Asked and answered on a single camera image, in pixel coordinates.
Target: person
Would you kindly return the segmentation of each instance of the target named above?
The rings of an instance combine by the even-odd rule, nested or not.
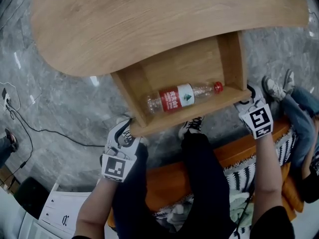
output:
[[[80,209],[74,239],[102,239],[113,207],[120,239],[214,237],[227,239],[236,225],[229,216],[229,187],[207,137],[203,118],[187,121],[179,131],[189,182],[194,194],[191,211],[177,233],[169,233],[152,216],[147,194],[147,147],[139,145],[137,160],[123,183],[102,178]],[[251,238],[294,238],[282,204],[282,176],[271,134],[256,140],[255,208]]]
[[[5,134],[6,136],[0,139],[0,168],[4,166],[11,153],[18,150],[18,142],[13,133],[6,128]]]
[[[298,139],[290,157],[291,169],[302,199],[312,203],[319,199],[319,177],[311,167],[312,160],[319,155],[319,100],[304,88],[295,86],[291,70],[286,72],[283,87],[267,76],[262,85],[267,94],[282,104],[294,126]]]

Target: hand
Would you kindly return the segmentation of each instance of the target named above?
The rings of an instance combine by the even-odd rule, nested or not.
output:
[[[313,122],[315,124],[315,132],[316,132],[316,134],[318,134],[318,132],[319,132],[319,116],[318,115],[315,115],[313,117]]]

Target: green logo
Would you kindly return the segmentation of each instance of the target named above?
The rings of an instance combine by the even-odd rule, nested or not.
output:
[[[189,99],[191,99],[191,95],[185,94],[184,99],[185,99],[186,101],[188,101]]]

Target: wooden table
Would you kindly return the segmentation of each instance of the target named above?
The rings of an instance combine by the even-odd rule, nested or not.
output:
[[[111,73],[136,116],[135,136],[249,97],[240,31],[308,18],[306,0],[32,0],[31,8],[43,58],[73,76]],[[224,91],[173,114],[146,112],[145,94],[203,81]]]

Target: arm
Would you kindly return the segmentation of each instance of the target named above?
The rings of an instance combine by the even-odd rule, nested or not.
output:
[[[253,222],[269,209],[282,206],[282,176],[271,134],[256,140],[256,180]]]
[[[112,200],[118,183],[102,178],[82,205],[76,222],[74,236],[103,239]]]
[[[311,161],[313,159],[314,153],[315,153],[315,147],[316,147],[316,143],[317,143],[317,138],[318,138],[318,132],[319,132],[319,119],[318,117],[314,117],[313,118],[314,124],[315,124],[315,139],[314,139],[314,143],[310,149],[310,151],[308,152],[307,156],[304,159],[303,165],[302,165],[302,178],[305,179],[310,175],[310,164]]]

